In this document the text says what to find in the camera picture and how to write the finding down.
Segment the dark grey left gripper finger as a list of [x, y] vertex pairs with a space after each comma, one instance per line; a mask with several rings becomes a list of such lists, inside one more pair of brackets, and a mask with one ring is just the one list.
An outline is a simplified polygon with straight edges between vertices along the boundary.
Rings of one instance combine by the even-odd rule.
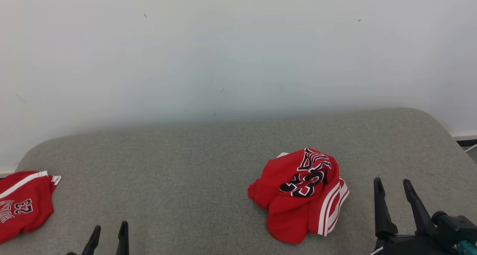
[[127, 221], [122, 221], [118, 232], [116, 255], [129, 255], [129, 224]]
[[94, 255], [94, 251], [99, 244], [100, 234], [101, 226], [95, 226], [93, 233], [91, 234], [89, 241], [85, 245], [81, 255]]

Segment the red Bulls 23 jersey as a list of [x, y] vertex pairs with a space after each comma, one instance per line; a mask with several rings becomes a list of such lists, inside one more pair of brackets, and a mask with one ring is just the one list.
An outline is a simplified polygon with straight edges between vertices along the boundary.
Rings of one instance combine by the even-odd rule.
[[304, 148], [269, 160], [248, 197], [268, 210], [266, 227], [280, 242], [298, 245], [309, 233], [335, 228], [349, 189], [334, 157]]

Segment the red white-striped Bulls shorts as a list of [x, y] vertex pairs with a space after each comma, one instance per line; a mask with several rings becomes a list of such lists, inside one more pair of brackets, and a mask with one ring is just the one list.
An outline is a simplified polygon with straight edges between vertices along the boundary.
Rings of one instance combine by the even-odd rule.
[[46, 171], [20, 171], [0, 180], [0, 244], [37, 230], [49, 219], [60, 180]]

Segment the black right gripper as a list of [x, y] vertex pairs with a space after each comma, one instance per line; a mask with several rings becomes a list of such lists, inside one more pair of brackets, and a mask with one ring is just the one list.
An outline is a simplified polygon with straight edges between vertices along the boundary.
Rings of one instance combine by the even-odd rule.
[[404, 192], [411, 205], [415, 235], [399, 235], [392, 223], [385, 200], [385, 189], [380, 177], [374, 179], [375, 250], [371, 255], [452, 255], [448, 248], [453, 231], [436, 232], [427, 209], [417, 195], [412, 183], [403, 180]]

